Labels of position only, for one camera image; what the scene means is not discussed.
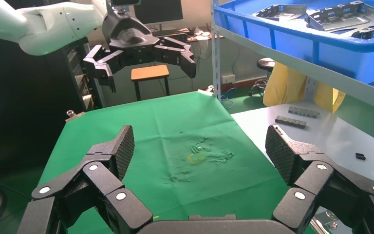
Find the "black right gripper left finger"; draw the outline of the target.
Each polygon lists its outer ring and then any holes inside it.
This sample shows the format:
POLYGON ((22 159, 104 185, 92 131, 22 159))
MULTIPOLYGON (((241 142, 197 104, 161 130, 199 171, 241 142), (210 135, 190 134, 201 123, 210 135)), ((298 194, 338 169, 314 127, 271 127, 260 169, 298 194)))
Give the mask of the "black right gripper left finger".
POLYGON ((116 234, 135 234, 153 220, 151 211, 123 183, 133 156, 133 128, 93 145, 72 169, 37 186, 18 228, 20 234, 66 234, 94 208, 116 234))

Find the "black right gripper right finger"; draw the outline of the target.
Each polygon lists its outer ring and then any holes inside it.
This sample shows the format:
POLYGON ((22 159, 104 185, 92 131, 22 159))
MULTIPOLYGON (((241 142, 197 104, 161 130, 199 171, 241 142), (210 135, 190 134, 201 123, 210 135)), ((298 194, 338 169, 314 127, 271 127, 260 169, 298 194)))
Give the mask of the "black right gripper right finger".
POLYGON ((374 180, 337 165, 316 145, 291 139, 278 125, 267 128, 265 149, 289 186, 275 221, 300 234, 323 207, 352 233, 374 234, 374 180))

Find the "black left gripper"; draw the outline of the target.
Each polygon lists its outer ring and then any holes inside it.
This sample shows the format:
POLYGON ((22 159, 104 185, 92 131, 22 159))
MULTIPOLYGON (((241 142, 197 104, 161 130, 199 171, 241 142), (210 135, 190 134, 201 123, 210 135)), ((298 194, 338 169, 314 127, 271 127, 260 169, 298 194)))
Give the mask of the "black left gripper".
POLYGON ((108 47, 95 45, 83 59, 87 72, 99 85, 108 86, 116 93, 114 74, 124 63, 149 63, 154 60, 180 66, 189 77, 196 77, 196 62, 190 44, 163 37, 159 40, 148 27, 130 12, 108 13, 102 23, 102 32, 108 47))

